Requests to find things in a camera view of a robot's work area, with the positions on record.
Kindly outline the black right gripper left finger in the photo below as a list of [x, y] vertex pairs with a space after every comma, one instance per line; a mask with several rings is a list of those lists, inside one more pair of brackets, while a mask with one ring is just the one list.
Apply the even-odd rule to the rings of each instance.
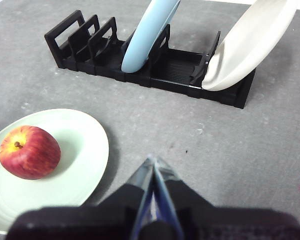
[[147, 159], [98, 207], [104, 220], [98, 230], [102, 240], [136, 240], [141, 231], [144, 217], [149, 209], [155, 159]]

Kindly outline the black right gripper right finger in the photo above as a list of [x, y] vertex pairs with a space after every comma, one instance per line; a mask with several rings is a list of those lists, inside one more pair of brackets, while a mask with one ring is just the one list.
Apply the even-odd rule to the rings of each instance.
[[193, 211], [211, 209], [213, 205], [190, 188], [160, 157], [154, 159], [153, 176], [159, 219], [176, 231], [178, 240], [193, 240], [196, 236]]

